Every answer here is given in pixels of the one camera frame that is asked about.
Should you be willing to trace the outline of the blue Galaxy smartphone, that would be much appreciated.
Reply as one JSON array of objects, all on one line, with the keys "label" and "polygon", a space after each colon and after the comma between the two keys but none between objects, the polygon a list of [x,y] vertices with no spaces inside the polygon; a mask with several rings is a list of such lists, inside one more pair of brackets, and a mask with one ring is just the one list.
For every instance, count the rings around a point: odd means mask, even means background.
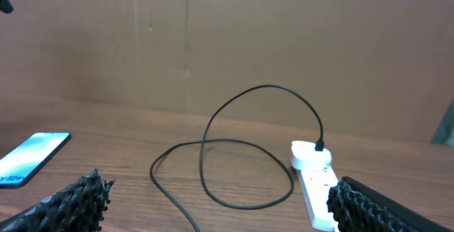
[{"label": "blue Galaxy smartphone", "polygon": [[37,132],[1,158],[1,188],[19,188],[69,141],[69,132]]}]

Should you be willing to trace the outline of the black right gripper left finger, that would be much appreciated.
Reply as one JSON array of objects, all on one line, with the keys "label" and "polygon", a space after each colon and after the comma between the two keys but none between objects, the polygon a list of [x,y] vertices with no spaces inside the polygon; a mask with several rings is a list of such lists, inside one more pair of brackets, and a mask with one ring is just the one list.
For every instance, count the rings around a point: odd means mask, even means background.
[{"label": "black right gripper left finger", "polygon": [[107,181],[94,169],[63,190],[1,222],[1,232],[97,232],[111,203]]}]

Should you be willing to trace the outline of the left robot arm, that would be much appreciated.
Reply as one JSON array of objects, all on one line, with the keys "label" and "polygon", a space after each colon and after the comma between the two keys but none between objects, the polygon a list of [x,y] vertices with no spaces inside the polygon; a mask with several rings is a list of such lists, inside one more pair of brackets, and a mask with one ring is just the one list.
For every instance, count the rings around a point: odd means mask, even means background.
[{"label": "left robot arm", "polygon": [[3,13],[12,13],[14,8],[9,0],[0,0],[0,11]]}]

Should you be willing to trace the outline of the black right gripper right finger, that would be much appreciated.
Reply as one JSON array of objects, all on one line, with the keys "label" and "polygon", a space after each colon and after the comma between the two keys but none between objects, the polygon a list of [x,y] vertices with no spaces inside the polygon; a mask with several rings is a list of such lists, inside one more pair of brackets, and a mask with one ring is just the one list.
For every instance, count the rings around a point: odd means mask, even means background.
[{"label": "black right gripper right finger", "polygon": [[351,177],[329,189],[326,204],[340,232],[453,232]]}]

